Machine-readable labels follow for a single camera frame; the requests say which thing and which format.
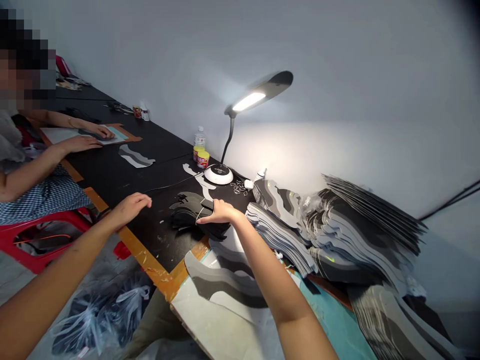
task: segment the hand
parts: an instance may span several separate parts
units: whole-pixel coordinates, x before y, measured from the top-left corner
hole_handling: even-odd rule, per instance
[[[101,148],[102,144],[99,143],[99,141],[94,137],[77,135],[67,140],[60,141],[53,146],[57,149],[61,149],[63,152],[65,152],[65,155],[67,155],[89,149]]]
[[[223,200],[213,200],[213,214],[199,218],[197,224],[208,223],[231,223],[236,217],[243,215],[228,202]]]
[[[148,195],[136,192],[123,199],[100,223],[107,224],[113,231],[117,231],[131,222],[144,207],[152,207],[152,199]]]
[[[97,125],[90,121],[82,120],[80,128],[100,135],[104,139],[113,139],[115,137],[115,134],[111,132],[107,127]]]

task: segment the power cord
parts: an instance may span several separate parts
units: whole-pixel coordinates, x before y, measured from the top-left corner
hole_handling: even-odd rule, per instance
[[[184,181],[187,181],[187,180],[189,180],[189,179],[191,179],[191,178],[196,178],[197,176],[202,175],[208,168],[212,167],[213,165],[215,165],[215,164],[209,165],[209,166],[207,166],[202,172],[199,172],[199,173],[196,174],[196,175],[191,175],[191,176],[189,176],[189,177],[187,177],[187,178],[184,178],[183,180],[180,180],[179,182],[176,182],[176,183],[174,183],[174,184],[170,184],[170,185],[167,185],[167,186],[156,187],[156,188],[153,188],[153,189],[144,191],[143,193],[145,194],[145,193],[148,193],[148,192],[151,192],[151,191],[154,191],[154,190],[161,190],[161,189],[171,188],[171,187],[173,187],[173,186],[175,186],[175,185],[178,185],[178,184],[180,184],[180,183],[183,183]]]
[[[459,201],[465,199],[465,198],[468,198],[470,195],[473,195],[475,194],[477,191],[480,190],[480,187],[479,188],[476,188],[475,190],[472,190],[470,192],[468,192],[469,190],[473,189],[475,186],[477,186],[478,184],[480,184],[480,180],[474,182],[472,185],[464,188],[461,192],[459,192],[457,195],[455,195],[454,197],[452,197],[450,200],[448,200],[446,203],[444,203],[443,205],[441,205],[440,207],[438,207],[436,210],[432,211],[432,212],[429,212],[427,215],[424,215],[422,216],[419,220],[420,221],[424,221],[430,217],[432,217],[433,215],[435,215],[436,213],[438,213],[439,211],[443,210],[443,209],[446,209],[450,206],[452,206],[453,204],[456,204],[458,203]]]

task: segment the black table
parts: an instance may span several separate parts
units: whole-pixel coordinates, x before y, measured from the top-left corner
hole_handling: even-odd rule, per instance
[[[57,99],[115,101],[113,97],[108,96],[93,86],[82,86],[80,91],[57,86],[55,95]]]
[[[66,159],[83,177],[78,184],[84,189],[93,188],[110,208],[132,193],[145,193],[187,179],[165,189],[148,191],[153,199],[152,208],[142,210],[128,225],[145,248],[171,272],[203,237],[196,227],[179,232],[170,224],[169,206],[177,201],[178,193],[190,191],[202,195],[201,185],[183,168],[183,164],[189,164],[192,170],[201,171],[192,159],[193,146],[151,121],[110,111],[103,105],[102,101],[96,100],[58,99],[51,110],[74,107],[103,124],[124,124],[127,131],[143,138],[138,142],[128,142],[128,147],[156,162],[149,167],[133,167],[118,154],[121,144],[73,153]],[[249,202],[255,201],[251,192],[249,196],[234,194],[229,184],[217,185],[215,190],[210,190],[210,195],[231,203],[242,212]]]

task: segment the small jar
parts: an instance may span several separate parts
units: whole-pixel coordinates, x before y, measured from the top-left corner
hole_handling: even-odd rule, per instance
[[[199,152],[202,152],[202,151],[205,151],[205,147],[203,147],[201,145],[197,145],[197,146],[193,147],[193,160],[194,161],[197,161],[197,154]]]
[[[196,165],[199,168],[205,169],[209,166],[210,154],[205,150],[199,151],[196,155]]]

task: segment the concrete floor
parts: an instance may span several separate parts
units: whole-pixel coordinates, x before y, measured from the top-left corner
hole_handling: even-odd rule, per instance
[[[96,258],[93,266],[85,276],[76,292],[72,295],[66,306],[63,308],[53,325],[64,319],[70,310],[72,299],[80,291],[86,289],[92,283],[105,282],[105,284],[120,282],[131,273],[140,269],[139,264],[133,256],[126,260],[117,260],[113,254],[113,249],[120,241],[117,234],[112,235],[104,248]],[[30,280],[34,278],[28,269],[17,263],[14,259],[0,251],[0,305],[4,304],[17,291],[23,288]],[[72,359],[71,355],[54,356],[52,355],[52,343],[54,338],[47,332],[36,348],[28,357],[28,360],[45,360],[45,359]],[[83,359],[119,359],[122,349],[109,348],[98,356],[92,351]]]

